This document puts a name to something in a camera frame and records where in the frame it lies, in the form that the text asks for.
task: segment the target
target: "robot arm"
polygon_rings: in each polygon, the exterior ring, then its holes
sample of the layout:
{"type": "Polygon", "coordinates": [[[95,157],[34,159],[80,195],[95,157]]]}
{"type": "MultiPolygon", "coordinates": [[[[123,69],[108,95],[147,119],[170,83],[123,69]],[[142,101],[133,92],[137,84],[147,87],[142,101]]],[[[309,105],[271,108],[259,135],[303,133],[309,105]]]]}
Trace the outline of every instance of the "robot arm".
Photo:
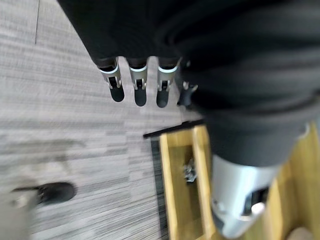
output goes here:
{"type": "Polygon", "coordinates": [[[165,107],[179,59],[197,86],[214,152],[212,217],[227,238],[264,211],[268,189],[300,129],[320,113],[320,4],[306,0],[58,0],[93,62],[122,101],[117,57],[135,102],[146,102],[147,58],[157,56],[165,107]]]}

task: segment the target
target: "wooden box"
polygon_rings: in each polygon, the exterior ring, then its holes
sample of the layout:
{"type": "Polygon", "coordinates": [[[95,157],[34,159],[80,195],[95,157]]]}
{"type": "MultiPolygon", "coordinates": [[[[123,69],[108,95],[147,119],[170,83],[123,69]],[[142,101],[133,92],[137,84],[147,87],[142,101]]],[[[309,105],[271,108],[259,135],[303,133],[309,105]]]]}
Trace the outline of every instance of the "wooden box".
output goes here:
{"type": "MultiPolygon", "coordinates": [[[[204,126],[160,136],[168,233],[171,240],[224,240],[211,216],[211,159],[204,126]],[[197,179],[187,184],[184,165],[194,158],[197,179]]],[[[320,239],[320,148],[316,126],[295,146],[269,194],[261,218],[238,240],[284,240],[296,227],[320,239]]]]}

